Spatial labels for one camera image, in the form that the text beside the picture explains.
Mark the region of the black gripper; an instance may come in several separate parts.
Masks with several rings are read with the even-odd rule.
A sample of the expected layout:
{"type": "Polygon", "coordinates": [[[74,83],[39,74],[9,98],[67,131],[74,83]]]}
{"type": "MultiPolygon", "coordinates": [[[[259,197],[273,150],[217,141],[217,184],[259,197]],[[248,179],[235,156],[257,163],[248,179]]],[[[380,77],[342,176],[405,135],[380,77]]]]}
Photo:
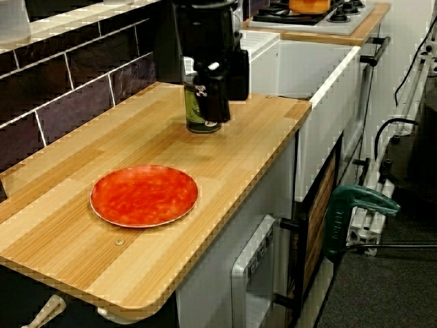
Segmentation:
{"type": "Polygon", "coordinates": [[[228,122],[228,100],[246,100],[249,94],[249,53],[237,47],[216,60],[195,61],[195,97],[205,121],[228,122]]]}

